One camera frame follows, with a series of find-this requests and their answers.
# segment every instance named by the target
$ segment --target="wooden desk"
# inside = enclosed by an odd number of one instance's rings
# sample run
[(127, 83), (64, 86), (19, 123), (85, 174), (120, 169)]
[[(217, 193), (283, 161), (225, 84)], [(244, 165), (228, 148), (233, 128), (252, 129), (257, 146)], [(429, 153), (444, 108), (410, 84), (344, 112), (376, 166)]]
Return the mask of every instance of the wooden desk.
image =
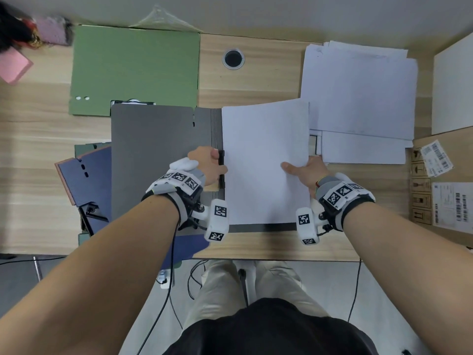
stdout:
[[(297, 98), (307, 42), (202, 35), (200, 107), (251, 105)], [(221, 62), (239, 48), (245, 65)], [(69, 203), (54, 162), (74, 155), (74, 144), (110, 140), (108, 117), (68, 115), (72, 48), (25, 50), (34, 66), (12, 87), (0, 84), (0, 252), (68, 254), (77, 247), (80, 220)], [(416, 133), (430, 134), (431, 55), (419, 60)], [(378, 203), (407, 217), (407, 166), (331, 165), (368, 187)], [(313, 247), (295, 232), (234, 233), (196, 257), (237, 259), (358, 260), (344, 234), (333, 232)]]

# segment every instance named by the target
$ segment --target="beige pants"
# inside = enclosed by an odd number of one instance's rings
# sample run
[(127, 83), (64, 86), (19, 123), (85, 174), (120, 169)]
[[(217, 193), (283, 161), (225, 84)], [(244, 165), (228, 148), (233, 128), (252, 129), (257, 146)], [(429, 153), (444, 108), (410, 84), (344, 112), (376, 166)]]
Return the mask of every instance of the beige pants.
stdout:
[[(218, 319), (244, 308), (245, 298), (237, 268), (230, 260), (211, 260), (202, 275), (202, 289), (184, 323), (184, 329), (202, 319)], [(329, 316), (303, 290), (296, 272), (286, 262), (259, 261), (256, 265), (256, 296), (281, 298), (294, 304), (300, 312), (313, 316)]]

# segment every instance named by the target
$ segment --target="forearm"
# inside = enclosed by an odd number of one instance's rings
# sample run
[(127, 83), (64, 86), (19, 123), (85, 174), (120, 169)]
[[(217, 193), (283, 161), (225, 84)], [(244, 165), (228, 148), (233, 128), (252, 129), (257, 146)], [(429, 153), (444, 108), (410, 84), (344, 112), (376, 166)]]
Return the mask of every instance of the forearm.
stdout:
[(0, 320), (0, 354), (117, 354), (178, 217), (152, 196), (81, 245)]
[(387, 296), (432, 350), (448, 355), (471, 351), (471, 254), (370, 202), (348, 213), (343, 228)]

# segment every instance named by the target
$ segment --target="cardboard box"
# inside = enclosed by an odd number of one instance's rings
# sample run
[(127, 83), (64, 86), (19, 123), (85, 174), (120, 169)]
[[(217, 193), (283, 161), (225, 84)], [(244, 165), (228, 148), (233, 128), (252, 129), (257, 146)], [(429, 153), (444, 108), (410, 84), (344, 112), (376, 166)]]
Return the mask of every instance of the cardboard box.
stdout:
[(473, 127), (414, 140), (410, 217), (455, 243), (473, 247)]

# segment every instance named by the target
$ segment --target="hand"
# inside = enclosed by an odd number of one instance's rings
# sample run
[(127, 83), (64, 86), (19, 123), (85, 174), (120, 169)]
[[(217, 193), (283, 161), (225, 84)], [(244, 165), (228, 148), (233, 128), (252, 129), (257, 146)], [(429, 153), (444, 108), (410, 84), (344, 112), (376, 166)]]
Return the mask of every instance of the hand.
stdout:
[(309, 188), (312, 198), (316, 197), (316, 183), (330, 174), (320, 156), (310, 156), (309, 161), (304, 167), (295, 167), (288, 162), (282, 162), (281, 168), (286, 173), (299, 177), (301, 183)]
[(189, 152), (190, 160), (198, 161), (198, 169), (205, 174), (205, 185), (214, 184), (221, 174), (228, 172), (227, 166), (219, 166), (219, 150), (210, 146), (200, 146)]

